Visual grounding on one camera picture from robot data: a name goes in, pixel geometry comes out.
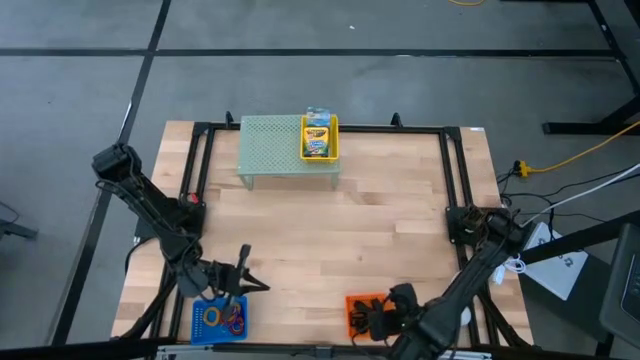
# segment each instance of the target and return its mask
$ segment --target black stand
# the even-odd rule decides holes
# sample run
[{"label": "black stand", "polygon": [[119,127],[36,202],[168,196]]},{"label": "black stand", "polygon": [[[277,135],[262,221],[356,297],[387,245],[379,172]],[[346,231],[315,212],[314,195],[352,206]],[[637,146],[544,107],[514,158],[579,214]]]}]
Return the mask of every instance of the black stand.
[{"label": "black stand", "polygon": [[0,239],[2,239],[4,235],[16,235],[25,239],[35,239],[38,232],[12,222],[0,220]]},{"label": "black stand", "polygon": [[[625,122],[639,112],[640,96],[634,96],[631,101],[597,123],[544,123],[542,131],[545,134],[613,135],[628,127],[630,124]],[[640,135],[640,127],[629,130],[625,135]]]},{"label": "black stand", "polygon": [[[609,241],[619,236],[620,229],[626,223],[640,224],[640,210],[526,250],[522,252],[521,259],[530,265]],[[527,276],[520,276],[520,281],[523,288],[531,289],[531,298],[594,337],[598,341],[596,356],[608,356],[613,345],[613,335],[602,326],[600,313],[609,287],[610,272],[611,266],[590,256],[566,301],[551,294]]]},{"label": "black stand", "polygon": [[[638,85],[638,81],[627,64],[626,56],[618,46],[618,43],[611,32],[611,28],[606,23],[595,0],[586,0],[586,2],[589,4],[593,15],[598,21],[598,24],[602,29],[602,34],[607,40],[609,47],[616,53],[616,60],[620,63],[627,74],[631,87],[633,88],[634,97],[628,103],[622,105],[619,109],[596,123],[544,123],[542,124],[542,131],[545,134],[613,135],[628,127],[630,124],[625,124],[625,122],[640,112],[640,85]],[[640,6],[637,4],[637,1],[625,0],[625,4],[631,13],[631,16],[633,16],[638,26],[640,26]],[[632,129],[626,132],[625,135],[640,135],[640,129]]]},{"label": "black stand", "polygon": [[622,225],[626,223],[640,224],[640,210],[602,224],[576,231],[556,241],[550,241],[544,245],[526,250],[522,252],[520,258],[527,265],[530,265],[538,261],[582,250],[591,245],[600,244],[617,237]]}]

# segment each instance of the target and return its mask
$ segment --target rubber band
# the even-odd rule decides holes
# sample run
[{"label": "rubber band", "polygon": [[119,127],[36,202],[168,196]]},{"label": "rubber band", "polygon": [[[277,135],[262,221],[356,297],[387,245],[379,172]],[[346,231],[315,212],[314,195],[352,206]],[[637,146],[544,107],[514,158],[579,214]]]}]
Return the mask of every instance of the rubber band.
[{"label": "rubber band", "polygon": [[238,303],[233,304],[233,309],[231,310],[231,315],[228,319],[224,320],[227,325],[233,325],[236,322],[236,318],[239,315],[242,315],[242,306]]},{"label": "rubber band", "polygon": [[238,321],[235,324],[229,325],[229,332],[235,336],[242,335],[244,332],[244,319],[242,316],[238,316]]},{"label": "rubber band", "polygon": [[[209,320],[209,313],[211,313],[212,311],[216,314],[215,321],[210,321]],[[204,322],[208,326],[216,326],[216,325],[218,325],[218,323],[220,322],[220,310],[218,310],[218,308],[215,307],[215,306],[212,306],[212,307],[208,308],[204,312],[204,315],[202,316],[202,322]]]}]

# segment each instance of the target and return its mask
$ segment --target red object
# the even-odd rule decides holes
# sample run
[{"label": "red object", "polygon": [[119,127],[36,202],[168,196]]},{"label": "red object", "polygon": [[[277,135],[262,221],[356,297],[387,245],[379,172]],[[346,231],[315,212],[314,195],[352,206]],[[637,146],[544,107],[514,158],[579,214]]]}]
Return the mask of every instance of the red object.
[{"label": "red object", "polygon": [[[371,302],[374,299],[378,299],[380,302],[384,302],[384,299],[386,299],[386,297],[387,297],[387,294],[385,293],[349,295],[345,297],[345,305],[346,305],[346,312],[347,312],[346,314],[347,315],[347,333],[349,334],[349,338],[353,337],[353,335],[357,333],[356,328],[351,326],[351,314],[353,313],[353,311],[355,311],[355,305],[354,305],[355,302],[361,301],[368,307],[372,307]],[[392,302],[387,301],[386,303],[384,303],[383,308],[384,310],[393,310],[395,307]],[[356,339],[365,338],[365,337],[369,337],[368,330],[365,333],[356,335]]]},{"label": "red object", "polygon": [[242,316],[238,316],[237,321],[234,324],[229,325],[229,332],[233,335],[240,335],[244,331],[244,319]]}]

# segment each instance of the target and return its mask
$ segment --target cord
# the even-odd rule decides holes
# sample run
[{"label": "cord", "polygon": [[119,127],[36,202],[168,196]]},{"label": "cord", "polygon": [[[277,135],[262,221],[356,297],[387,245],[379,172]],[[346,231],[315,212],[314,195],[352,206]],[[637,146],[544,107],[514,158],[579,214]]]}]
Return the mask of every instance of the cord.
[{"label": "cord", "polygon": [[518,197],[518,196],[530,196],[530,197],[535,197],[538,198],[540,200],[544,200],[547,202],[547,204],[549,205],[553,205],[553,202],[549,199],[547,199],[545,196],[543,195],[538,195],[538,194],[533,194],[533,193],[515,193],[515,194],[502,194],[502,197],[505,197],[509,200],[511,200],[511,197]]},{"label": "cord", "polygon": [[127,257],[124,260],[124,274],[127,275],[127,272],[129,272],[129,261],[131,260],[131,255],[133,254],[134,251],[136,251],[137,248],[140,247],[140,245],[146,243],[146,241],[142,241],[140,240],[137,244],[133,245],[133,247],[131,249],[129,249],[129,252],[127,253]]},{"label": "cord", "polygon": [[512,172],[513,172],[513,169],[507,171],[506,173],[502,173],[496,176],[496,181],[498,182],[498,184],[501,184],[503,181],[505,181],[507,179],[507,176],[510,176]]},{"label": "cord", "polygon": [[[133,199],[134,201],[136,200],[135,195],[133,195],[130,191],[128,191],[127,189],[125,189],[124,187],[122,187],[122,185],[120,185],[120,184],[118,184],[118,183],[115,183],[115,182],[110,181],[110,180],[103,180],[103,179],[96,181],[96,187],[97,187],[98,189],[108,191],[108,192],[110,192],[110,193],[112,193],[112,194],[116,194],[116,191],[115,191],[114,189],[108,189],[108,188],[107,188],[107,187],[105,187],[105,186],[101,186],[102,184],[112,186],[114,189],[117,189],[117,190],[119,190],[120,192],[122,192],[122,194],[123,194],[123,195],[128,196],[129,198]],[[145,209],[145,208],[142,208],[142,207],[141,207],[141,208],[140,208],[140,210],[142,210],[142,211],[144,212],[145,216],[147,216],[149,219],[153,219],[153,218],[154,218],[154,217],[153,217],[153,215],[151,215],[151,213],[149,213],[149,211],[147,211],[147,209]],[[164,225],[163,225],[163,224],[161,224],[161,223],[157,223],[157,225],[158,225],[158,226],[161,226],[161,227],[162,227],[162,226],[164,226]],[[181,233],[178,233],[178,232],[176,232],[176,231],[174,231],[174,230],[171,230],[171,229],[168,229],[168,228],[163,228],[163,230],[165,230],[166,232],[168,232],[168,233],[170,233],[170,234],[172,234],[172,235],[174,235],[174,236],[185,237],[185,238],[192,238],[192,240],[190,241],[189,245],[187,245],[187,247],[186,247],[186,248],[184,249],[184,251],[182,252],[182,255],[181,255],[181,257],[180,257],[180,263],[182,264],[182,271],[184,271],[185,275],[187,276],[187,278],[189,279],[189,281],[191,282],[191,284],[192,284],[193,286],[197,287],[197,284],[196,284],[195,280],[193,280],[193,277],[191,277],[191,274],[190,274],[190,273],[187,271],[187,269],[186,269],[184,259],[185,259],[185,256],[186,256],[187,252],[188,252],[191,248],[193,248],[193,246],[195,245],[195,243],[196,243],[196,242],[198,242],[199,237],[198,237],[196,234],[189,234],[189,233],[187,233],[187,234],[181,234]],[[137,244],[136,246],[134,246],[131,250],[129,250],[129,254],[127,254],[128,258],[131,256],[131,254],[133,253],[133,251],[134,251],[134,250],[135,250],[135,249],[136,249],[140,244],[141,244],[141,243],[138,243],[138,244]],[[125,273],[126,273],[128,270],[129,270],[129,265],[128,265],[128,259],[127,259],[127,262],[125,262]],[[200,295],[199,295],[199,296],[200,296],[203,300],[205,300],[205,301],[213,301],[213,300],[217,297],[217,289],[215,289],[215,290],[214,290],[214,298],[213,298],[213,299],[208,299],[208,298],[206,298],[206,297],[204,296],[204,292],[200,292]]]},{"label": "cord", "polygon": [[505,269],[514,272],[516,274],[523,274],[527,270],[527,264],[520,260],[520,254],[517,258],[509,258],[502,264]]},{"label": "cord", "polygon": [[504,194],[505,191],[507,191],[507,186],[509,186],[509,178],[511,178],[511,176],[514,174],[515,170],[511,169],[507,175],[498,182],[498,184],[500,184],[500,182],[504,181],[504,187],[502,188],[502,191],[500,191],[500,195],[502,196],[502,194]]},{"label": "cord", "polygon": [[482,5],[484,1],[485,0],[480,0],[476,2],[462,2],[462,1],[456,1],[456,0],[449,0],[450,3],[456,4],[458,6],[478,6],[478,5]]},{"label": "cord", "polygon": [[360,335],[360,333],[356,332],[355,334],[353,334],[353,336],[351,336],[351,345],[353,345],[354,348],[356,348],[356,350],[360,351],[360,353],[366,357],[368,357],[371,360],[378,360],[375,357],[373,357],[371,354],[369,354],[367,352],[367,350],[365,350],[364,348],[358,346],[358,344],[356,344],[356,336]]},{"label": "cord", "polygon": [[[538,213],[520,213],[518,215],[536,215],[536,214],[538,214]],[[583,217],[586,217],[587,219],[591,219],[593,221],[607,222],[606,220],[598,219],[595,216],[582,214],[582,213],[573,213],[573,214],[558,214],[558,213],[556,213],[555,216],[583,216]]]},{"label": "cord", "polygon": [[462,325],[460,325],[460,318],[458,318],[458,326],[456,326],[456,335],[455,335],[455,342],[453,343],[453,346],[451,347],[451,354],[449,354],[449,360],[453,360],[453,358],[456,356],[456,352],[458,351],[458,341],[460,341],[460,328],[462,327]]},{"label": "cord", "polygon": [[606,181],[606,182],[604,182],[604,183],[602,183],[602,184],[600,184],[600,185],[598,185],[598,186],[596,186],[596,187],[594,187],[594,188],[592,188],[590,190],[581,192],[580,194],[574,195],[574,196],[572,196],[570,198],[564,199],[564,200],[562,200],[560,202],[557,202],[557,203],[555,203],[553,205],[550,205],[546,209],[540,211],[538,214],[536,214],[533,217],[529,218],[529,220],[527,220],[522,226],[526,226],[527,224],[532,222],[535,218],[537,218],[538,216],[542,215],[543,213],[545,213],[545,212],[547,212],[547,211],[549,211],[551,209],[554,209],[554,208],[556,208],[556,207],[558,207],[558,206],[560,206],[562,204],[566,204],[569,201],[575,200],[575,199],[577,199],[579,197],[582,197],[584,195],[588,195],[588,194],[590,194],[590,193],[592,193],[594,191],[600,190],[600,189],[602,189],[603,187],[605,187],[607,185],[610,185],[611,183],[617,181],[618,179],[623,178],[623,177],[627,176],[628,174],[634,172],[637,168],[640,168],[640,164],[637,164],[637,165],[631,167],[630,169],[628,169],[627,171],[623,172],[622,174],[616,176],[615,178],[613,178],[611,180],[608,180],[608,181]]},{"label": "cord", "polygon": [[551,211],[549,212],[549,241],[555,241],[556,237],[555,235],[553,235],[553,219],[555,218],[556,215],[556,209],[551,209]]},{"label": "cord", "polygon": [[640,174],[635,174],[635,175],[629,176],[629,177],[624,178],[624,179],[616,180],[616,181],[612,182],[611,184],[609,184],[609,186],[615,185],[615,184],[620,184],[621,182],[624,182],[624,181],[627,181],[627,180],[631,180],[633,178],[637,178],[638,176],[640,176]]},{"label": "cord", "polygon": [[0,201],[0,206],[7,208],[7,210],[11,211],[14,215],[13,219],[11,219],[11,221],[0,221],[0,225],[11,225],[13,223],[15,223],[16,221],[18,221],[18,219],[20,219],[20,214],[15,211],[11,206],[5,204],[4,202]]},{"label": "cord", "polygon": [[[627,171],[627,170],[631,169],[632,167],[633,167],[633,166],[629,166],[629,167],[626,167],[626,168],[624,168],[624,169],[622,169],[622,170],[614,171],[614,172],[612,172],[612,173],[609,173],[609,174],[606,174],[606,175],[602,175],[602,176],[598,176],[598,177],[593,178],[593,179],[590,179],[590,180],[585,180],[585,181],[581,181],[581,182],[577,182],[577,183],[573,183],[573,184],[565,185],[565,186],[561,187],[560,189],[558,189],[558,190],[556,190],[556,191],[554,191],[554,192],[552,192],[552,193],[544,194],[544,195],[541,195],[541,196],[548,197],[548,196],[557,195],[557,194],[559,194],[560,192],[562,192],[563,190],[568,189],[568,188],[570,188],[570,187],[578,186],[578,185],[584,185],[584,184],[588,184],[588,183],[591,183],[591,182],[594,182],[594,181],[602,180],[602,179],[604,179],[604,178],[608,178],[609,176],[618,175],[618,174],[620,174],[620,173],[622,173],[622,172],[625,172],[625,171]],[[626,180],[628,180],[628,179],[630,179],[630,178],[633,178],[633,177],[636,177],[636,176],[638,176],[638,175],[634,175],[634,176],[632,176],[632,177],[629,177],[629,178],[624,179],[624,180],[621,180],[621,181],[626,181]]]},{"label": "cord", "polygon": [[561,162],[559,162],[559,163],[557,163],[557,164],[555,164],[553,166],[549,166],[549,167],[542,168],[542,169],[536,169],[536,168],[532,168],[530,166],[526,166],[525,165],[525,167],[526,167],[525,173],[544,173],[544,172],[549,172],[549,171],[556,170],[556,169],[558,169],[558,168],[560,168],[562,166],[567,165],[568,163],[570,163],[570,162],[572,162],[574,160],[577,160],[577,159],[583,157],[584,155],[587,155],[590,152],[593,152],[595,150],[600,149],[601,147],[607,145],[611,141],[617,139],[618,137],[622,136],[624,133],[628,132],[629,130],[633,129],[634,127],[636,127],[638,125],[640,125],[640,120],[638,120],[635,123],[627,126],[625,129],[623,129],[622,131],[618,132],[617,134],[611,136],[610,138],[608,138],[607,140],[601,142],[600,144],[598,144],[598,145],[596,145],[596,146],[594,146],[592,148],[589,148],[589,149],[581,152],[578,155],[574,155],[574,156],[568,158],[567,160],[561,161]]}]

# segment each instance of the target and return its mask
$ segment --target gray floor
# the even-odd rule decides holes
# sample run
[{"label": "gray floor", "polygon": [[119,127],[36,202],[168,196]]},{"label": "gray floor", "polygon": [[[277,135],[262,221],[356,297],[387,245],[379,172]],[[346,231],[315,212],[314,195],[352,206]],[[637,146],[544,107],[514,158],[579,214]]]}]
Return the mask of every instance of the gray floor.
[{"label": "gray floor", "polygon": [[[640,30],[622,2],[599,4],[632,67],[640,69]],[[0,47],[146,47],[160,1],[5,0],[1,6]],[[586,5],[174,0],[160,47],[601,49],[606,42]],[[0,242],[0,348],[46,339],[96,196],[91,156],[116,139],[140,64],[140,58],[0,58],[0,200],[23,215],[21,223],[40,229],[35,242]],[[240,116],[322,105],[349,123],[383,124],[398,111],[407,125],[483,126],[501,172],[515,159],[545,166],[596,144],[602,137],[545,137],[540,124],[592,121],[631,95],[620,66],[606,61],[156,58],[131,144],[150,171],[166,120],[222,121],[226,110]],[[639,153],[637,139],[621,138],[509,188],[549,192],[631,165]],[[607,188],[563,212],[613,218],[637,209],[635,188],[632,182]],[[516,205],[542,207],[535,200]],[[592,224],[556,220],[561,233]],[[126,207],[112,201],[72,342],[108,338],[134,225]],[[612,245],[590,251],[609,259]],[[536,344],[593,352],[594,340],[580,329],[534,302],[527,301],[527,309]],[[616,340],[612,356],[631,359],[640,352]]]}]

